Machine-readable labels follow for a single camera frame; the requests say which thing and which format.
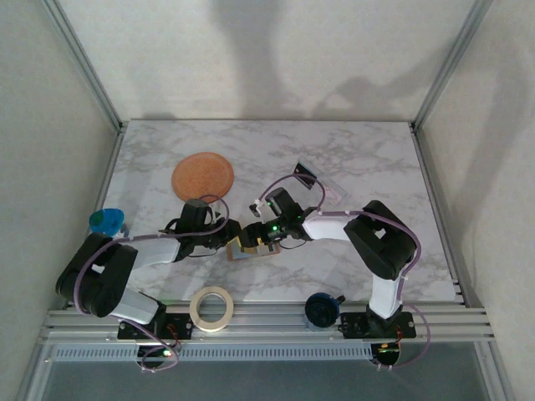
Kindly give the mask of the small wooden box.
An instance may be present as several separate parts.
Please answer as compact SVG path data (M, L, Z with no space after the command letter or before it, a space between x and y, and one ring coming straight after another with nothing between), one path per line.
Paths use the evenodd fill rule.
M258 258L258 257L277 255L281 251L280 246L278 244L271 244L271 245L262 244L257 247L243 247L243 248L244 248L243 251L229 251L226 246L227 260L228 261L245 261L248 259L253 259L253 258Z

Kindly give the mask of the white credit card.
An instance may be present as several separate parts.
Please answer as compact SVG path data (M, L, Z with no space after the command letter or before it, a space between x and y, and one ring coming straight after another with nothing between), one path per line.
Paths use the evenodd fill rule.
M334 182L324 183L324 189L325 200L330 204L339 205L348 197L348 193Z

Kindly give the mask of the orange round cork mat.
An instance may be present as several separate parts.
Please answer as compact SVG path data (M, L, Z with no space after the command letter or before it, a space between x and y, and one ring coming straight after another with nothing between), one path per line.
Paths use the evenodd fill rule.
M183 201L217 201L231 189L233 181L234 171L231 163L222 155L213 152L187 156L176 165L171 175L171 187Z

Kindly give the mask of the beige masking tape roll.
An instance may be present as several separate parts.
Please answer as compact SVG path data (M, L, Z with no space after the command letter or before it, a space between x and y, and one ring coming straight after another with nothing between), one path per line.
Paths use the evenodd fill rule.
M201 301L208 296L216 296L225 305L225 312L222 317L215 322L204 320L199 312ZM234 313L234 302L230 293L222 287L203 287L191 299L189 314L193 324L203 332L219 332L231 321Z

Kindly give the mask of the dark blue mug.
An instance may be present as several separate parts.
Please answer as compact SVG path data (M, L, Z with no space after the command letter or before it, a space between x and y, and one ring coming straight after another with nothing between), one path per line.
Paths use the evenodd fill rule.
M312 330L332 327L340 315L340 305L345 302L344 295L333 297L325 292L311 295L304 305L305 324Z

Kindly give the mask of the blue plastic cup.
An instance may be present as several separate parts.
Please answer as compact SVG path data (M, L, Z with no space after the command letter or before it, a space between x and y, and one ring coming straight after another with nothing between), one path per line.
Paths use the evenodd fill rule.
M128 237L130 231L125 223L125 213L117 208L105 208L94 212L89 217L91 232L104 234L109 237Z

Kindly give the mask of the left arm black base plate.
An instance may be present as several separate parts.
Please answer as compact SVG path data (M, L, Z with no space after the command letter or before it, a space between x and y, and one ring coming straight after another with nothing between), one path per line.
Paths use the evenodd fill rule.
M142 327L162 340L190 340L194 324L188 313L165 313L153 319L149 324L142 325ZM117 338L120 340L141 340L150 337L139 328L121 322Z

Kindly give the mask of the aluminium slotted cross rail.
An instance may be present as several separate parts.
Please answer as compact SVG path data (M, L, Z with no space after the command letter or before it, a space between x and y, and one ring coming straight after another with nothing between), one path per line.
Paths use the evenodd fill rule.
M484 342L495 339L490 320L483 308L461 304L420 304L420 313L412 312L417 343L426 334L437 343ZM117 343L120 323L113 317L90 317L74 309L51 311L38 335L41 342ZM314 331L305 326L298 304L254 304L235 306L230 323L218 332L194 329L191 342L198 343L328 343L339 342L342 333L332 327Z

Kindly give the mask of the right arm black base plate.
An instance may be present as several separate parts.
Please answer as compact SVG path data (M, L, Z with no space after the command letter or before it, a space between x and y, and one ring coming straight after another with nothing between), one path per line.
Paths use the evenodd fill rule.
M340 315L339 331L345 339L397 339L416 337L415 323L410 312L383 319L365 312L345 312Z

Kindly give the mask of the aluminium side rail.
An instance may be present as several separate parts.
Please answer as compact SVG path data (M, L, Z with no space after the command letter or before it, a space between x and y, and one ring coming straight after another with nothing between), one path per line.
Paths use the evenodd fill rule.
M104 205L106 196L108 194L108 190L110 187L110 182L112 179L112 176L114 174L116 162L118 160L119 154L120 154L120 148L124 141L125 134L128 128L128 122L123 123L122 127L120 128L118 134L115 136L115 141L110 153L110 157L108 158L105 170L104 170L104 178L101 181L99 192L97 195L97 200L94 205L94 211L97 211L102 208ZM117 242L122 242L121 240L110 240L109 242L100 242L98 247L95 247L93 249L93 252L89 255L87 260L84 262L82 267L78 270L78 276L76 277L73 285L73 305L75 306L75 309L78 313L82 314L83 316L90 316L91 310L87 310L84 308L83 304L83 298L81 297L82 292L82 284L84 281L84 277L86 273L89 271L89 268L92 267L93 263L107 250L113 246Z
M436 173L431 153L425 143L425 135L421 129L416 128L415 123L409 123L409 127L422 175L424 176L426 189L431 200L431 207L451 277L460 287L459 293L463 299L462 303L468 308L480 307L482 303L471 284L470 274L466 268L464 258L454 247L453 237L446 221L446 204L443 199L441 184L438 174Z

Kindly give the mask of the aluminium frame post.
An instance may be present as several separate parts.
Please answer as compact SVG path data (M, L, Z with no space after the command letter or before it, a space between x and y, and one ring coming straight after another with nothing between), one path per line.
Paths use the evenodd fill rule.
M449 46L446 56L432 80L431 86L424 97L414 120L411 123L414 135L423 129L424 123L431 115L443 90L448 84L451 76L459 65L465 51L474 38L478 28L481 26L484 17L490 9L494 0L474 0L458 34Z
M66 49L68 49L76 67L88 84L92 94L95 96L105 117L114 130L117 133L120 133L124 127L124 122L105 90L102 81L91 63L89 55L86 53L84 46L75 32L73 25L69 21L60 1L38 0L38 2L50 18L53 28L57 31L59 37L64 41Z

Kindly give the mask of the aluminium frame leg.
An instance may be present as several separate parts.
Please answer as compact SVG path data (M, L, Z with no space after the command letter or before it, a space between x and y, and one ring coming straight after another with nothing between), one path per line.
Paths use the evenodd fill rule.
M15 401L41 401L44 395L53 360L54 345L35 345L19 387Z
M474 343L490 401L517 401L496 343Z

